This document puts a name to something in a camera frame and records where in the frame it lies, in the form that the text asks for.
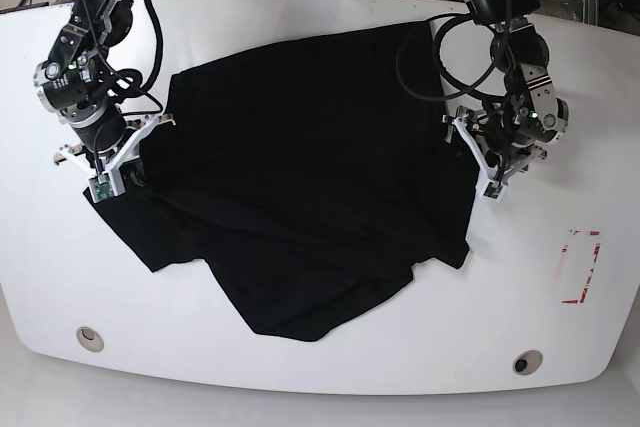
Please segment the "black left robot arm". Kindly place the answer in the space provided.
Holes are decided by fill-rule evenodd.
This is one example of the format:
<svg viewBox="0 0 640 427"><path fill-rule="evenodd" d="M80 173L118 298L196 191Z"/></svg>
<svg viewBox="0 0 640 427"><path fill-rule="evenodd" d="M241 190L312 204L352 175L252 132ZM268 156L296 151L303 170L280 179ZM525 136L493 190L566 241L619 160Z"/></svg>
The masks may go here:
<svg viewBox="0 0 640 427"><path fill-rule="evenodd" d="M549 49L528 20L539 0L463 0L466 16L447 21L434 38L438 55L444 36L454 27L472 21L493 33L491 71L504 75L503 95L480 91L437 66L441 77L460 92L481 102L481 114L467 116L468 127L483 138L483 157L502 173L534 157L534 149L559 139L568 127L569 108L555 91L548 73Z"/></svg>

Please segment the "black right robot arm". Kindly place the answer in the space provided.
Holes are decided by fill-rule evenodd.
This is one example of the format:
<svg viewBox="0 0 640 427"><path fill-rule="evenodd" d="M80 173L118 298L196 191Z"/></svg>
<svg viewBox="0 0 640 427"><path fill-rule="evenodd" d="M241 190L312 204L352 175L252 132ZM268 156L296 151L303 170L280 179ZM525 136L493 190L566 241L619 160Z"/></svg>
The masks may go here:
<svg viewBox="0 0 640 427"><path fill-rule="evenodd" d="M148 75L136 69L117 70L108 60L133 24L134 0L75 0L47 59L33 76L44 107L68 124L82 143L82 152L104 158L118 151L131 135L121 104L149 96L163 60L164 39L152 0L143 0L155 35Z"/></svg>

